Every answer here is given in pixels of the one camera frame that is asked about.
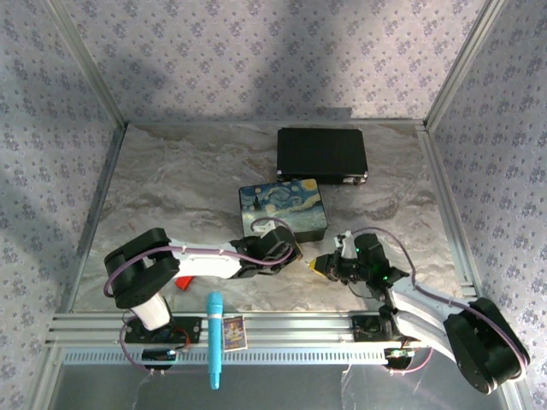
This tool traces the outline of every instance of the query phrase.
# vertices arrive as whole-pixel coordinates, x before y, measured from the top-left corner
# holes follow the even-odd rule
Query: small card
[[[224,351],[247,349],[247,333],[243,316],[224,318],[222,320],[224,331]]]

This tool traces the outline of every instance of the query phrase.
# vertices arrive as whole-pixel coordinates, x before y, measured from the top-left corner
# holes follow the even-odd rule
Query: starry night painting print
[[[239,189],[244,235],[253,235],[250,224],[273,216],[289,224],[297,241],[321,240],[327,227],[325,209],[314,179],[245,186]]]

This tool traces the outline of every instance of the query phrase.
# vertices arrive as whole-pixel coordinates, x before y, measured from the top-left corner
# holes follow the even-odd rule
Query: metal extrusion bar
[[[46,9],[50,12],[51,18],[61,36],[67,42],[68,48],[78,62],[82,73],[87,78],[89,85],[95,91],[98,99],[109,114],[110,119],[116,126],[123,127],[125,121],[121,111],[64,5],[60,0],[43,0],[43,2]]]
[[[463,295],[474,297],[477,295],[478,289],[480,289],[480,280],[476,274],[473,258],[470,256],[471,250],[463,231],[462,222],[456,211],[456,203],[452,196],[448,177],[439,161],[439,154],[433,147],[434,142],[425,128],[417,126],[416,132],[420,140],[421,151],[432,176],[433,187],[438,200],[438,208],[454,258],[454,264],[456,265],[456,274],[462,284]]]
[[[45,354],[40,379],[34,386],[32,398],[27,402],[27,410],[40,410],[49,406],[61,364],[62,350],[60,348],[52,348]]]
[[[345,348],[396,349],[400,342],[354,343],[350,316],[378,315],[377,312],[352,313],[238,313],[245,317],[250,348]],[[179,313],[175,316],[201,316],[204,313]],[[119,314],[60,314],[51,322],[46,346],[64,348],[107,348],[118,343],[121,328]],[[207,320],[202,322],[200,343],[206,347]],[[422,343],[413,343],[420,347]]]
[[[68,299],[61,302],[61,311],[63,312],[71,312],[74,306],[74,301],[76,300],[76,295],[78,294],[79,282],[84,274],[85,263],[87,262],[87,257],[89,256],[93,238],[95,237],[99,217],[101,215],[101,209],[103,209],[104,200],[106,199],[110,186],[110,180],[112,179],[112,174],[114,173],[115,165],[118,161],[118,155],[120,154],[121,144],[123,143],[123,138],[125,136],[125,126],[119,127],[114,131],[106,161],[104,162],[104,167],[97,183],[97,189],[95,190],[95,195],[93,196],[93,202],[90,206],[89,216],[85,223],[84,232],[82,233],[82,239],[79,244],[78,255],[81,255],[81,257],[79,260],[76,278],[72,283],[72,290]]]
[[[441,162],[437,144],[424,126],[416,126],[420,139],[421,151],[425,156],[427,166],[432,176],[433,187],[439,202],[439,210],[444,229],[449,239],[452,255],[455,259],[456,273],[462,280],[464,297],[484,296],[484,288],[480,282],[477,267],[471,256],[471,249],[463,230],[462,220],[457,213],[456,201],[452,196],[450,182]],[[518,383],[506,383],[501,386],[508,410],[532,409],[532,397],[526,385],[526,380]]]
[[[312,120],[253,120],[253,121],[244,121],[244,120],[218,120],[215,121],[215,123],[221,123],[221,124],[230,124],[232,126],[237,125],[249,125],[249,123],[252,123],[253,125],[265,125],[265,126],[371,126],[371,125],[379,125],[379,126],[417,126],[423,124],[423,119],[420,120],[414,120],[410,118],[394,118],[394,119],[383,119],[383,118],[363,118],[363,119],[357,119],[352,118],[348,120],[323,120],[321,118],[316,118]],[[158,122],[150,122],[150,121],[132,121],[131,125],[136,127],[143,127],[146,128],[148,126],[157,126]],[[163,121],[161,123],[162,126],[208,126],[211,124],[210,120],[204,120],[204,121],[192,121],[192,122],[184,122],[184,121]]]
[[[141,350],[130,350],[134,360],[142,364]],[[177,353],[175,362],[154,361],[155,365],[207,365],[206,348],[192,348]],[[128,365],[129,362],[119,348],[66,348],[63,365]],[[354,348],[249,348],[238,352],[224,353],[225,365],[386,365],[384,349],[369,343],[359,350]]]

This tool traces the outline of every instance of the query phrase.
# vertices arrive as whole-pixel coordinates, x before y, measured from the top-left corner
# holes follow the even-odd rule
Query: gray marble surface
[[[289,124],[129,126],[74,311],[116,310],[103,296],[103,258],[152,227],[163,227],[170,237],[188,243],[242,237],[238,189],[275,181],[276,135],[282,126]],[[162,294],[170,307],[203,311],[206,295],[219,290],[227,311],[363,309],[365,301],[306,265],[317,255],[332,252],[335,234],[362,226],[392,231],[408,247],[420,281],[458,296],[460,285],[414,128],[359,128],[370,178],[357,187],[320,186],[329,222],[324,241],[304,244],[303,260],[274,277],[195,278],[187,291],[169,284]],[[380,238],[392,264],[408,270],[394,242]]]

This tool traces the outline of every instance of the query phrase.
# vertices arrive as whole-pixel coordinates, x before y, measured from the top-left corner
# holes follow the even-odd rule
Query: blue marker
[[[209,376],[211,389],[221,386],[222,371],[222,295],[209,293],[207,298],[207,316],[209,318]]]

